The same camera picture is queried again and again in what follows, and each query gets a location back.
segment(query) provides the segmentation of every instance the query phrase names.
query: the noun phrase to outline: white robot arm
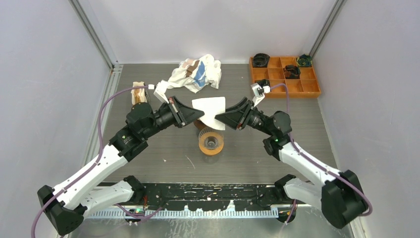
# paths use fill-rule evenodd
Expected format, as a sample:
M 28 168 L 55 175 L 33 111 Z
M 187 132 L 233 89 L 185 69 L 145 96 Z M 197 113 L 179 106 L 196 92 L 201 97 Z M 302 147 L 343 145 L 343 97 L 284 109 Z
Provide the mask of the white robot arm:
M 276 111 L 268 117 L 258 111 L 256 104 L 264 98 L 267 86 L 253 84 L 251 88 L 255 95 L 252 101 L 243 98 L 215 118 L 235 130 L 250 126 L 269 135 L 263 140 L 266 152 L 294 167 L 313 183 L 287 175 L 274 183 L 277 198 L 297 199 L 310 204 L 321 210 L 326 219 L 340 229 L 366 211 L 367 202 L 353 189 L 363 195 L 357 176 L 350 170 L 341 172 L 332 168 L 303 150 L 289 136 L 292 127 L 287 113 Z
M 203 115 L 204 112 L 182 104 L 176 97 L 167 98 L 156 111 L 149 103 L 134 105 L 127 114 L 127 125 L 105 146 L 99 162 L 95 158 L 64 182 L 54 187 L 44 185 L 38 190 L 42 207 L 56 197 L 47 205 L 44 213 L 58 234 L 62 236 L 72 232 L 84 218 L 111 205 L 122 202 L 138 204 L 144 198 L 145 188 L 133 176 L 111 187 L 93 189 L 140 154 L 148 146 L 148 138 L 171 125 L 184 127 Z M 83 174 L 81 179 L 65 190 Z

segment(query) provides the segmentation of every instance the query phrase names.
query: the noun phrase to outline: orange tray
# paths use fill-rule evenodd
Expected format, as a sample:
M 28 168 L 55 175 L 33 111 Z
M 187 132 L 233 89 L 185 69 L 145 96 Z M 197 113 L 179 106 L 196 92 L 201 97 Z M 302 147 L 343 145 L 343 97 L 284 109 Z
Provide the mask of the orange tray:
M 268 79 L 270 86 L 278 83 L 285 83 L 289 89 L 291 98 L 317 98 L 321 94 L 318 79 L 315 70 L 312 67 L 300 67 L 300 79 L 286 79 L 284 76 L 284 68 L 286 65 L 295 65 L 297 57 L 270 57 L 267 68 L 252 67 L 252 59 L 250 58 L 251 83 L 262 79 Z M 277 87 L 271 93 L 265 95 L 268 98 L 285 98 L 286 91 L 284 87 Z

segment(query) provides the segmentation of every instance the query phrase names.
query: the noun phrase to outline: white plastic bag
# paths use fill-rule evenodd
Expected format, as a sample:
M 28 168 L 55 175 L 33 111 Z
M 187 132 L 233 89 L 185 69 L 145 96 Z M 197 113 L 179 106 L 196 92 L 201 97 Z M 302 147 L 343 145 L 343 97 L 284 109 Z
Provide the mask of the white plastic bag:
M 204 86 L 210 84 L 218 89 L 221 77 L 220 61 L 214 60 L 212 55 L 205 55 L 199 59 L 186 59 L 174 69 L 168 79 L 168 88 L 186 87 L 197 93 Z

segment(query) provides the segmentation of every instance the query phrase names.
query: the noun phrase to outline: gray surface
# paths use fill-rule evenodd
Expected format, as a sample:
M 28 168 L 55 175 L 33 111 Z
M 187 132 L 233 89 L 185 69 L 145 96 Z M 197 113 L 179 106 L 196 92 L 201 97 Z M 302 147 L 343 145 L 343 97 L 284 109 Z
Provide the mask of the gray surface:
M 420 234 L 419 12 L 420 1 L 347 1 L 315 57 L 337 163 L 374 207 L 368 237 Z
M 71 238 L 352 238 L 349 227 L 338 230 L 313 207 L 298 207 L 296 219 L 285 226 L 274 218 L 167 219 L 128 226 L 122 219 L 88 219 Z
M 23 238 L 37 190 L 81 168 L 109 68 L 68 1 L 0 5 L 0 236 Z M 56 237 L 45 215 L 36 231 Z
M 175 67 L 175 64 L 125 65 L 118 89 L 131 87 L 133 81 L 157 83 L 162 79 L 167 80 Z M 230 107 L 245 96 L 251 98 L 248 71 L 247 64 L 223 64 L 218 90 L 208 85 L 197 94 L 186 88 L 177 88 L 169 89 L 166 95 L 175 95 L 189 106 L 192 99 L 225 96 L 226 106 Z M 155 109 L 161 104 L 153 95 L 151 101 Z M 258 108 L 271 115 L 277 110 L 286 110 L 285 102 L 285 99 L 265 99 Z M 290 107 L 296 141 L 320 160 L 335 166 L 317 100 L 291 99 Z M 125 116 L 130 108 L 131 94 L 115 99 L 105 130 L 106 140 L 125 125 Z M 171 126 L 159 132 L 148 140 L 146 150 L 107 180 L 119 181 L 125 176 L 134 175 L 140 181 L 150 182 L 272 183 L 286 174 L 298 175 L 289 165 L 267 155 L 262 143 L 268 136 L 250 127 L 243 131 L 227 128 L 224 133 L 225 146 L 221 154 L 214 158 L 201 153 L 197 133 L 193 124 L 181 129 Z

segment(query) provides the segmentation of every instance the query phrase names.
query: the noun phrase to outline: purple cable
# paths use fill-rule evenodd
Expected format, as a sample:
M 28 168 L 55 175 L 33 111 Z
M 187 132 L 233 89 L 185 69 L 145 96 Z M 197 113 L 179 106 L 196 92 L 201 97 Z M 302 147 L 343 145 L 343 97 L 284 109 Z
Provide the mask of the purple cable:
M 284 83 L 279 83 L 277 85 L 272 86 L 270 89 L 274 89 L 276 87 L 279 86 L 283 86 L 286 89 L 286 111 L 287 113 L 289 113 L 289 90 L 286 86 L 286 84 Z M 369 201 L 369 199 L 358 189 L 356 188 L 353 184 L 351 184 L 350 182 L 348 182 L 347 180 L 345 180 L 344 178 L 342 178 L 339 175 L 336 175 L 335 173 L 328 171 L 326 168 L 324 168 L 323 166 L 319 165 L 317 162 L 315 162 L 313 159 L 311 159 L 309 156 L 307 156 L 305 153 L 299 151 L 298 147 L 295 144 L 295 140 L 293 139 L 292 133 L 289 133 L 289 137 L 290 137 L 290 142 L 292 142 L 293 147 L 295 148 L 295 150 L 302 155 L 302 157 L 304 157 L 306 160 L 308 160 L 311 164 L 313 164 L 314 166 L 316 166 L 318 169 L 328 173 L 329 175 L 335 177 L 336 179 L 342 181 L 344 184 L 346 184 L 347 186 L 349 186 L 351 189 L 353 189 L 360 197 L 362 197 L 362 199 L 366 202 L 367 206 L 368 206 L 368 211 L 365 213 L 362 213 L 360 216 L 368 216 L 372 213 L 373 211 L 373 207 L 371 202 Z
M 147 89 L 148 86 L 137 86 L 137 87 L 132 87 L 132 88 L 126 88 L 124 90 L 121 90 L 117 93 L 115 93 L 114 95 L 112 95 L 110 98 L 108 98 L 104 104 L 102 105 L 101 109 L 99 110 L 99 114 L 98 114 L 98 120 L 97 120 L 97 125 L 98 125 L 98 137 L 99 137 L 99 154 L 98 157 L 96 158 L 96 164 L 99 163 L 99 161 L 102 158 L 102 153 L 104 152 L 104 142 L 103 142 L 103 138 L 102 138 L 102 131 L 101 131 L 101 121 L 102 121 L 102 113 L 104 112 L 105 107 L 107 106 L 107 104 L 114 99 L 116 96 L 125 93 L 127 91 L 131 91 L 133 89 L 138 89 L 138 88 L 145 88 Z M 90 171 L 92 171 L 94 169 L 94 167 L 96 166 L 96 164 L 92 164 L 92 166 L 90 166 L 86 171 L 84 171 L 79 177 L 77 177 L 74 181 L 72 181 L 71 183 L 69 183 L 66 187 L 64 187 L 62 190 L 60 190 L 56 195 L 54 195 L 50 200 L 48 200 L 43 206 L 42 208 L 39 210 L 39 212 L 37 213 L 32 226 L 31 226 L 31 238 L 36 238 L 35 237 L 35 229 L 37 227 L 37 223 L 39 218 L 41 217 L 42 213 L 45 211 L 45 209 L 55 200 L 57 199 L 57 197 L 59 197 L 60 195 L 63 194 L 64 191 L 68 190 L 70 187 L 72 187 L 75 183 L 77 183 L 79 180 L 81 180 L 84 176 L 86 176 Z

